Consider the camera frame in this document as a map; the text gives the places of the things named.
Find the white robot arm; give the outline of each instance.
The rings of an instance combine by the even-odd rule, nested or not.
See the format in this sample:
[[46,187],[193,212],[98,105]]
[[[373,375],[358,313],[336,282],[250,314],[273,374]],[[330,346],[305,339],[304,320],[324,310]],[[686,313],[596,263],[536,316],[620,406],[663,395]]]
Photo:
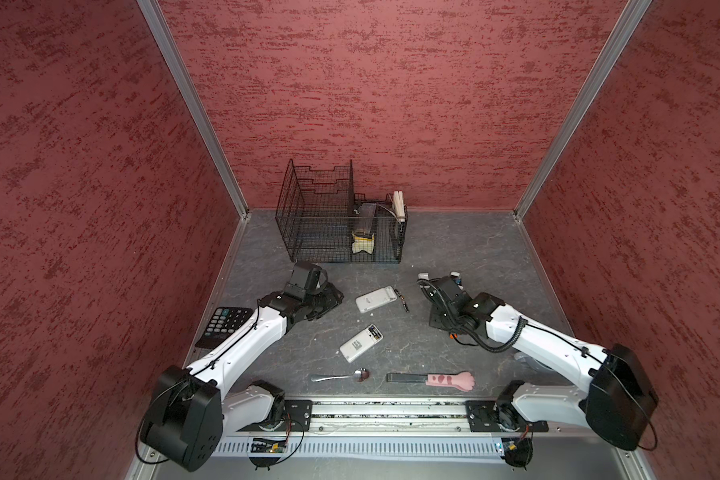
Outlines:
[[[472,298],[457,276],[418,283],[432,302],[430,326],[469,335],[489,352],[515,348],[573,384],[535,386],[514,380],[499,395],[491,421],[507,431],[516,431],[522,422],[565,422],[590,427],[618,448],[637,448],[658,397],[631,350],[582,342],[488,293]],[[484,339],[502,344],[490,346]]]
[[257,302],[256,311],[221,345],[186,369],[171,366],[157,380],[137,439],[194,472],[206,462],[223,431],[283,418],[282,390],[256,382],[226,397],[235,380],[271,344],[302,320],[315,320],[344,295],[317,265],[298,262],[283,292]]

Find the spoon handle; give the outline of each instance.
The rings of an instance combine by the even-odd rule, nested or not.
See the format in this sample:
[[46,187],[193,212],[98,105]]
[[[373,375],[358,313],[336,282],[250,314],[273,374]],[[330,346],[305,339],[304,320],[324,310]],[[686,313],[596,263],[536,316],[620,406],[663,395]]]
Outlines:
[[312,374],[309,376],[310,382],[322,382],[323,380],[331,380],[331,379],[348,379],[350,375],[316,375]]

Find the metal spoon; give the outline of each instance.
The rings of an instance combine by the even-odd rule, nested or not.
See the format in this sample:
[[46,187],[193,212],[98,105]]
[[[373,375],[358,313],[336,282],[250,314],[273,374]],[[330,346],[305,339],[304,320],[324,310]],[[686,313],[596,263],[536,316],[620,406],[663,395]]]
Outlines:
[[355,373],[351,375],[316,375],[312,374],[309,376],[310,382],[322,382],[323,380],[331,380],[331,379],[353,379],[356,382],[362,382],[363,380],[367,380],[368,377],[371,376],[371,373],[366,369],[357,369],[355,370]]

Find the wire rack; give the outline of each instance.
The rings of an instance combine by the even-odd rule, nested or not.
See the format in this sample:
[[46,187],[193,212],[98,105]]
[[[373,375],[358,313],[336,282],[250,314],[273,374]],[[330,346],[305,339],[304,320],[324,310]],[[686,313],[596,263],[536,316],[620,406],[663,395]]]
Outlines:
[[[361,217],[375,204],[372,217]],[[352,163],[314,170],[288,162],[275,216],[292,262],[400,263],[408,211],[398,221],[392,196],[366,200],[355,194]]]

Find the calculator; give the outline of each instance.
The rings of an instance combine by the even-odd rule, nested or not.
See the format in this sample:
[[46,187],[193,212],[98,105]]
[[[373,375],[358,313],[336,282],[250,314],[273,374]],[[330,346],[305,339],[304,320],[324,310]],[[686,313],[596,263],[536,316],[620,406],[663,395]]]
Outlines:
[[195,343],[199,349],[215,349],[222,342],[230,338],[243,323],[253,315],[250,308],[239,306],[220,306],[213,311],[206,329],[202,332],[200,340]]

